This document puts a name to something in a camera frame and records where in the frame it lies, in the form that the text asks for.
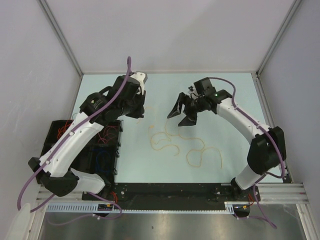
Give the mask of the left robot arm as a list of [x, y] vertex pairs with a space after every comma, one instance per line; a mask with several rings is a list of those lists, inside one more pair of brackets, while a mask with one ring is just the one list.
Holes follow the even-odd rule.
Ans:
[[144, 72], [118, 76], [112, 86], [90, 94], [62, 137], [40, 158], [28, 165], [41, 184], [52, 194], [63, 197], [73, 191], [91, 192], [98, 199], [110, 196], [110, 183], [97, 173], [86, 173], [71, 167], [89, 141], [109, 123], [121, 116], [139, 119], [144, 116], [146, 96]]

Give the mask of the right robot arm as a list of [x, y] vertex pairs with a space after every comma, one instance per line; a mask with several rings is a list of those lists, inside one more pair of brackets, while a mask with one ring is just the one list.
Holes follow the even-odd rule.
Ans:
[[179, 93], [178, 98], [167, 115], [168, 119], [184, 114], [179, 127], [196, 125], [198, 113], [209, 111], [220, 116], [235, 127], [250, 144], [245, 168], [234, 177], [230, 184], [230, 194], [242, 201], [266, 175], [283, 179], [287, 157], [285, 134], [278, 127], [260, 123], [235, 101], [236, 91], [216, 90], [212, 77], [205, 77], [193, 83], [188, 93]]

